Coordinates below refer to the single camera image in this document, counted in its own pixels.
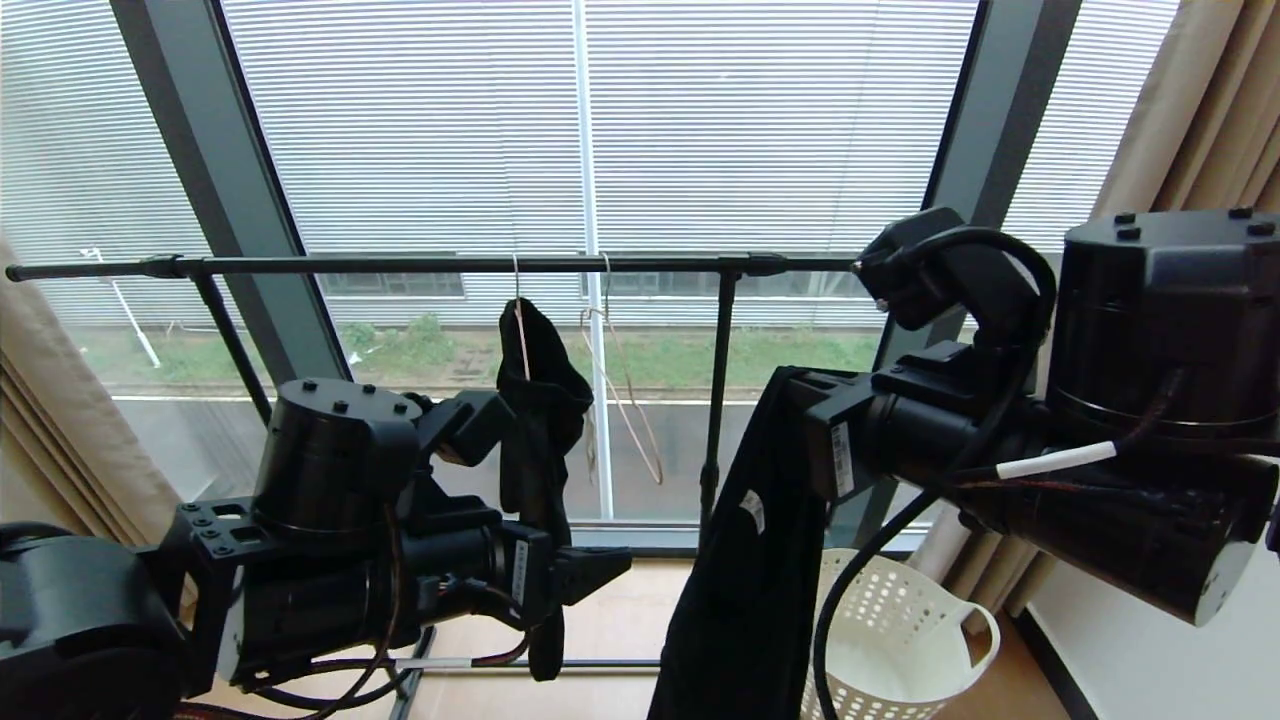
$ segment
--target wire hanger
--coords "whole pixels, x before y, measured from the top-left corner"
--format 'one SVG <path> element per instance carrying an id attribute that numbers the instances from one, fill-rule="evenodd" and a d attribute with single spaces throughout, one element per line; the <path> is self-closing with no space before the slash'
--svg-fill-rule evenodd
<path id="1" fill-rule="evenodd" d="M 613 401 L 618 405 L 618 414 L 622 415 L 622 423 L 627 427 L 627 432 L 631 434 L 631 439 L 636 443 L 636 450 L 640 452 L 640 460 L 644 461 L 645 468 L 649 470 L 649 475 L 659 486 L 666 479 L 666 474 L 662 468 L 662 456 L 658 451 L 658 438 L 653 432 L 653 425 L 649 424 L 649 415 L 644 411 L 644 407 L 636 401 L 635 386 L 631 382 L 631 372 L 627 366 L 626 351 L 622 348 L 622 341 L 618 338 L 618 331 L 613 327 L 613 322 L 609 319 L 609 290 L 613 286 L 613 266 L 609 264 L 609 255 L 607 252 L 600 254 L 604 258 L 604 309 L 588 306 L 579 314 L 579 331 L 582 333 L 582 338 L 586 341 L 586 348 L 591 354 L 591 361 L 598 363 L 604 356 L 604 348 L 596 348 L 591 343 L 590 333 L 586 328 L 588 319 L 595 314 L 599 315 L 604 323 L 604 327 L 609 329 L 609 337 L 613 338 L 613 347 L 618 352 L 618 363 L 622 366 L 622 378 L 626 382 L 627 398 L 631 401 L 631 406 L 640 413 L 640 421 L 644 423 L 645 433 L 649 436 L 649 450 L 653 452 L 650 459 L 649 454 L 645 452 L 644 443 L 640 442 L 640 436 L 636 433 L 635 425 L 631 423 L 631 416 L 627 414 L 626 406 L 622 404 L 622 398 L 618 396 L 618 388 L 614 387 L 613 380 L 609 379 L 609 373 L 604 372 L 604 384 L 609 393 L 613 396 Z M 605 398 L 605 405 L 608 405 L 608 398 Z M 594 419 L 589 416 L 590 434 L 595 437 L 595 423 Z M 595 454 L 594 442 L 588 447 L 588 475 L 594 477 L 595 473 Z"/>
<path id="2" fill-rule="evenodd" d="M 511 254 L 511 269 L 516 273 L 516 329 L 520 332 L 520 359 L 525 363 L 525 380 L 532 380 L 534 374 L 529 368 L 529 343 L 525 342 L 525 314 L 521 307 L 525 300 L 520 296 L 520 258 Z"/>

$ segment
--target grass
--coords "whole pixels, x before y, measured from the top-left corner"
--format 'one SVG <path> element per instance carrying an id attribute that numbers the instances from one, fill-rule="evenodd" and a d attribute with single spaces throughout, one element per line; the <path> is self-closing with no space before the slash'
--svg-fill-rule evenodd
<path id="1" fill-rule="evenodd" d="M 605 333 L 605 368 L 623 387 L 623 366 L 634 387 L 658 392 L 710 387 L 714 347 L 712 329 L 623 331 Z M 420 318 L 407 328 L 348 324 L 339 328 L 344 351 L 355 352 L 357 379 L 399 388 L 493 387 L 502 361 L 493 331 L 445 329 L 435 318 Z M 590 377 L 590 351 L 576 325 L 561 328 L 573 365 Z M 239 378 L 216 333 L 174 329 L 147 331 L 161 360 L 151 366 L 132 331 L 78 328 L 73 340 L 95 373 L 106 383 L 131 386 L 227 386 Z M 247 336 L 259 377 L 269 382 L 262 361 Z M 778 365 L 808 365 L 864 370 L 870 368 L 878 332 L 809 328 L 735 328 L 730 342 L 727 384 L 756 391 Z"/>

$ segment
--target basket handle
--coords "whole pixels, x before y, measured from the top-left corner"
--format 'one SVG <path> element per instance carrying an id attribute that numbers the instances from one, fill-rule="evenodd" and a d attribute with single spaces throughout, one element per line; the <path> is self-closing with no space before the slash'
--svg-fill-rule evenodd
<path id="1" fill-rule="evenodd" d="M 989 610 L 978 605 L 977 602 L 960 602 L 957 606 L 960 612 L 952 615 L 952 621 L 959 626 L 961 623 L 969 618 L 970 612 L 978 612 L 982 615 L 983 620 L 987 623 L 987 628 L 991 630 L 991 647 L 987 650 L 987 655 L 982 656 L 982 660 L 974 664 L 970 674 L 969 682 L 974 682 L 991 667 L 991 664 L 996 661 L 996 655 L 1000 652 L 1000 625 L 996 623 L 996 618 Z"/>

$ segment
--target black pants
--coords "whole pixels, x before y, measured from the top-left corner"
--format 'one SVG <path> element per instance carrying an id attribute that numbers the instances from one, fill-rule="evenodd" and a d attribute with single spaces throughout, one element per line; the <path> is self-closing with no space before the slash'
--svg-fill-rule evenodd
<path id="1" fill-rule="evenodd" d="M 667 629 L 649 720 L 796 720 L 809 667 L 826 503 L 778 368 L 724 478 Z"/>

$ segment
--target building window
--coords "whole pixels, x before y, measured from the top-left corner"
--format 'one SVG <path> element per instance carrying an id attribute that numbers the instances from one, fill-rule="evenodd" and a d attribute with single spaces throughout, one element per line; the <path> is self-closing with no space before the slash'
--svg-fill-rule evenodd
<path id="1" fill-rule="evenodd" d="M 433 252 L 452 256 L 452 252 Z M 378 254 L 361 254 L 362 258 Z M 333 273 L 316 275 L 326 297 L 465 297 L 460 273 Z"/>
<path id="2" fill-rule="evenodd" d="M 716 297 L 717 273 L 613 273 L 602 279 L 612 297 Z M 582 277 L 586 295 L 586 277 Z M 867 297 L 851 273 L 782 273 L 737 282 L 737 297 Z"/>

